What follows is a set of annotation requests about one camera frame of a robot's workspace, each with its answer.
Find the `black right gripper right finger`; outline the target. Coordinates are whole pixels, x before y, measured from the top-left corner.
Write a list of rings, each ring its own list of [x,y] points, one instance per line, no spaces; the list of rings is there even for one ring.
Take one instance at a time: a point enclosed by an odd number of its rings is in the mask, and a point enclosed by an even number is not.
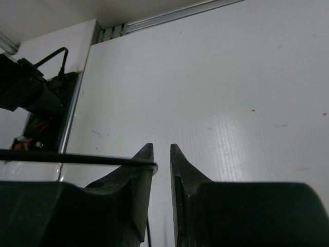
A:
[[[328,246],[328,215],[304,183],[215,182],[170,147],[176,246]]]

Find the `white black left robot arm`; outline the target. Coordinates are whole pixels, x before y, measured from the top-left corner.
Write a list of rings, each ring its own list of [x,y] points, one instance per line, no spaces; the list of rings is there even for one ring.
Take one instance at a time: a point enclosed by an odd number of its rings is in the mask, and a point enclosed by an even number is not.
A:
[[[64,56],[58,75],[46,80],[39,67],[62,52]],[[66,47],[36,64],[25,58],[15,60],[1,54],[1,108],[11,112],[22,108],[40,118],[64,113],[71,103],[78,78],[75,72],[65,73],[67,57]]]

